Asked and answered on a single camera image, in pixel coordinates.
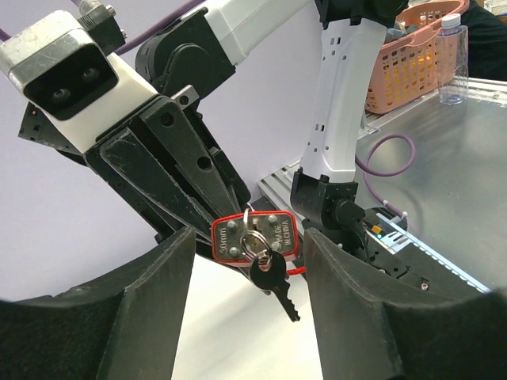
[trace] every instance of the plastic basket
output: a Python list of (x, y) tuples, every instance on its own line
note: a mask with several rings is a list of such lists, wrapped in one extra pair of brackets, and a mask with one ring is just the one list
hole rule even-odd
[[(441, 29), (441, 18), (448, 13), (463, 13), (469, 0), (429, 2), (404, 10), (397, 18), (405, 25), (420, 25), (421, 16), (429, 23), (416, 32), (385, 44), (375, 62), (366, 110), (384, 114), (434, 90), (438, 86), (438, 58), (435, 40)], [(441, 57), (456, 61), (456, 52)], [(449, 64), (442, 62), (443, 67)]]
[(507, 13), (507, 0), (486, 0), (484, 9), (489, 10), (495, 16), (503, 16)]

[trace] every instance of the plastic bottle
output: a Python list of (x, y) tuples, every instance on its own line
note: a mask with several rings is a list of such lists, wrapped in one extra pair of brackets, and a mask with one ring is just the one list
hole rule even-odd
[(438, 93), (443, 105), (457, 105), (468, 98), (468, 27), (457, 13), (442, 17), (436, 36)]

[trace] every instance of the white wall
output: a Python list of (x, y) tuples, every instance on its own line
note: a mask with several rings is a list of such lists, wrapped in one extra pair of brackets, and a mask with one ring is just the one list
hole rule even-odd
[[(111, 1), (130, 36), (183, 3)], [(16, 33), (57, 9), (77, 14), (68, 0), (2, 0), (0, 25)], [(255, 196), (256, 181), (303, 152), (313, 116), (320, 31), (312, 2), (201, 106)], [(126, 59), (132, 64), (134, 54)], [(25, 101), (1, 77), (0, 298), (9, 300), (65, 291), (154, 245), (154, 231), (90, 170), (17, 138), (24, 110)]]

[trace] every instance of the bottle cap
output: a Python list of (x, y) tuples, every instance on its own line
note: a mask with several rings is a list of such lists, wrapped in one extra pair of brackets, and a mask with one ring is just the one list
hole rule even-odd
[(442, 28), (450, 29), (461, 25), (461, 15), (459, 13), (448, 14), (442, 17)]

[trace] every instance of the metal table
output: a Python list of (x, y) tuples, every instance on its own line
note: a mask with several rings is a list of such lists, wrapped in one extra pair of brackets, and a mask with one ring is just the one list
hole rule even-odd
[[(417, 147), (405, 173), (372, 178), (384, 199), (409, 213), (410, 232), (490, 288), (507, 286), (507, 85), (471, 80), (467, 104), (444, 106), (436, 92), (385, 116), (369, 116), (357, 153), (364, 158), (385, 135), (404, 133)], [(373, 169), (403, 165), (409, 148), (392, 140), (372, 159)], [(290, 209), (292, 173), (297, 162), (259, 182), (263, 195)], [(362, 207), (378, 203), (358, 169)]]

